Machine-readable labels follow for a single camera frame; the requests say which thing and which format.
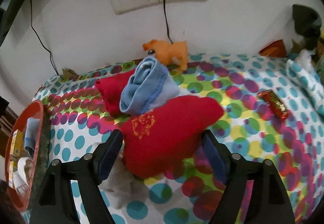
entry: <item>bed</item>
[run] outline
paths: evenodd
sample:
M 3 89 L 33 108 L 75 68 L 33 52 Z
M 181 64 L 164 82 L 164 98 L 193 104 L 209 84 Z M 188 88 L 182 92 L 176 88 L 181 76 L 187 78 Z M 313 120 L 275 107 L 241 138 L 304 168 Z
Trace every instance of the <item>bed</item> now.
M 307 219 L 323 196 L 324 128 L 307 93 L 287 78 L 287 59 L 200 54 L 191 55 L 190 60 L 186 72 L 170 66 L 170 73 L 179 86 L 212 97 L 223 106 L 225 114 L 210 127 L 217 140 L 245 159 L 271 159 L 286 186 L 296 223 Z M 112 118 L 94 83 L 134 69 L 139 62 L 119 63 L 67 80 L 55 76 L 40 87 L 34 100 L 43 102 L 51 120 L 48 163 L 56 158 L 63 162 L 79 159 L 129 118 Z M 270 88 L 291 111 L 285 122 L 257 97 L 257 92 Z M 80 223 L 87 224 L 77 182 L 71 185 Z M 199 147 L 174 170 L 138 179 L 132 199 L 120 210 L 110 206 L 108 194 L 101 191 L 101 195 L 116 224 L 202 224 L 210 220 L 224 189 Z M 237 223 L 244 221 L 251 191 L 249 182 Z M 22 215 L 29 222 L 30 212 Z

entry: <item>yellow box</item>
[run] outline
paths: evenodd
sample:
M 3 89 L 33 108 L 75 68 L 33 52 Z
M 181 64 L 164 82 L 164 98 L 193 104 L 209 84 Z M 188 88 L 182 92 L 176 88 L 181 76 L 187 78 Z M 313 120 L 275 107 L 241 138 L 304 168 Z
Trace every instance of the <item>yellow box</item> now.
M 14 161 L 18 164 L 19 158 L 16 158 L 14 156 L 10 156 L 9 163 L 7 164 L 7 172 L 9 173 L 9 167 L 10 167 L 10 161 Z
M 15 189 L 15 185 L 14 185 L 14 172 L 16 172 L 18 170 L 18 165 L 17 162 L 15 161 L 10 161 L 9 162 L 9 181 L 8 181 L 8 185 Z
M 20 151 L 23 143 L 23 134 L 21 131 L 16 130 L 12 135 L 11 147 L 10 147 L 10 155 L 19 158 Z

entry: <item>red basket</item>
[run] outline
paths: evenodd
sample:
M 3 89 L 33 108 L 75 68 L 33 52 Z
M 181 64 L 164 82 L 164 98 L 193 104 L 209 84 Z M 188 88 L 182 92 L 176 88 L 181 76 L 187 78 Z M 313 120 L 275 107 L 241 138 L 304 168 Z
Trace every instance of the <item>red basket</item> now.
M 19 211 L 25 211 L 26 209 L 30 208 L 30 196 L 33 190 L 35 190 L 35 186 L 34 186 L 34 174 L 35 174 L 35 168 L 36 165 L 39 166 L 39 163 L 37 164 L 37 158 L 38 158 L 38 151 L 39 151 L 39 140 L 41 139 L 41 135 L 43 136 L 43 130 L 42 128 L 44 127 L 44 122 L 45 124 L 48 123 L 49 125 L 49 121 L 47 120 L 47 117 L 44 115 L 44 108 L 43 108 L 43 103 L 39 100 L 36 100 L 34 102 L 32 102 L 29 106 L 27 106 L 27 108 L 22 112 L 22 114 L 19 116 L 18 120 L 16 121 L 13 130 L 11 132 L 7 147 L 6 147 L 6 151 L 5 151 L 5 179 L 8 183 L 9 180 L 9 174 L 7 171 L 8 168 L 8 163 L 10 161 L 10 146 L 11 146 L 11 141 L 12 141 L 12 135 L 16 130 L 20 130 L 21 132 L 23 132 L 26 128 L 27 125 L 27 119 L 33 117 L 36 119 L 40 119 L 40 123 L 39 123 L 39 129 L 38 129 L 38 135 L 37 135 L 37 141 L 36 141 L 36 147 L 35 147 L 35 153 L 34 153 L 34 159 L 33 159 L 33 168 L 32 168 L 32 174 L 31 174 L 31 184 L 29 185 L 28 191 L 27 191 L 27 195 L 26 196 L 20 196 L 18 195 L 18 193 L 16 192 L 16 190 L 8 187 L 8 192 L 9 192 L 9 196 L 10 199 L 12 201 L 12 203 L 14 204 L 14 206 L 16 207 L 17 210 Z M 49 129 L 47 128 L 48 131 L 48 142 L 50 140 L 50 136 L 49 136 Z

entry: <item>folded blue cloth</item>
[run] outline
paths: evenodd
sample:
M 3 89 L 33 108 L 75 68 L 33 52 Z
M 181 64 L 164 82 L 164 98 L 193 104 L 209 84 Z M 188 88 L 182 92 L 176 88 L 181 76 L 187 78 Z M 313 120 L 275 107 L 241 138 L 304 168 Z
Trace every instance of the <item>folded blue cloth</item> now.
M 35 119 L 33 117 L 27 119 L 24 148 L 29 153 L 31 158 L 34 157 L 39 121 L 39 119 Z
M 172 98 L 188 94 L 188 90 L 177 86 L 167 67 L 148 56 L 129 78 L 121 93 L 119 108 L 122 113 L 140 115 L 162 106 Z

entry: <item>stuffed animal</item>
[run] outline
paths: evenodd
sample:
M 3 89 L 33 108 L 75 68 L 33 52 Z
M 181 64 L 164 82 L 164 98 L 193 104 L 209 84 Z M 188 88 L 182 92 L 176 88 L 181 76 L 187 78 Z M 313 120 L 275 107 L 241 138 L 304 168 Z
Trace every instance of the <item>stuffed animal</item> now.
M 189 57 L 186 41 L 170 44 L 163 40 L 153 39 L 149 43 L 143 44 L 143 49 L 148 51 L 148 55 L 155 56 L 165 66 L 174 63 L 180 66 L 180 70 L 187 70 Z

